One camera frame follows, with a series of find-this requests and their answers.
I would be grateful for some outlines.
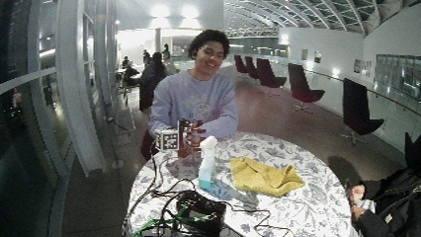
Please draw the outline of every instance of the yellow cloth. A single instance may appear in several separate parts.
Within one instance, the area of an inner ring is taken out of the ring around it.
[[[275,169],[247,157],[233,158],[229,165],[234,187],[238,190],[279,197],[303,186],[293,166]]]

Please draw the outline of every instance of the curly hair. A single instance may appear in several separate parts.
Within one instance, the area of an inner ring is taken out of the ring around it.
[[[217,30],[205,30],[201,32],[195,38],[193,39],[189,48],[187,48],[187,57],[193,59],[193,56],[195,56],[195,53],[198,49],[202,47],[202,45],[207,41],[215,41],[219,42],[223,47],[223,58],[226,57],[229,53],[229,41],[225,33],[217,31]]]

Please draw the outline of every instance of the small box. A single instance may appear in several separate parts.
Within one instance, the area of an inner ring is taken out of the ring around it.
[[[159,151],[178,149],[178,131],[175,129],[157,130],[155,148]]]

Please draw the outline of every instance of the round table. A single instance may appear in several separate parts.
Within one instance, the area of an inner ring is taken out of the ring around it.
[[[211,189],[205,192],[197,185],[197,174],[201,158],[190,155],[175,158],[174,152],[159,152],[155,155],[155,185],[158,190],[167,188],[181,179],[191,180],[195,191],[206,198],[226,201],[234,209],[269,210],[269,219],[262,223],[281,228],[259,228],[262,236],[336,236],[347,237],[351,228],[350,208],[340,182],[326,164],[305,149],[293,143],[267,135],[235,132],[218,139],[215,147],[215,177]],[[233,186],[229,161],[246,156],[274,168],[287,165],[305,183],[303,187],[286,193],[282,197],[271,197],[255,192],[238,191]],[[149,161],[133,182],[129,209],[138,196],[145,192],[154,177],[153,162]],[[191,185],[179,182],[177,191],[191,190]],[[145,196],[130,215],[129,224],[135,231],[153,218],[159,217],[159,210],[166,199]],[[255,229],[265,212],[245,213],[226,208],[225,223],[243,236],[259,236]]]

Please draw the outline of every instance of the man's hand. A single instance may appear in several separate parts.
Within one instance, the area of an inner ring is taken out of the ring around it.
[[[366,212],[366,210],[355,205],[351,206],[351,221],[356,222],[359,216]]]
[[[366,187],[363,185],[348,187],[347,190],[347,197],[350,199],[350,203],[355,205],[355,201],[360,200],[364,196]]]

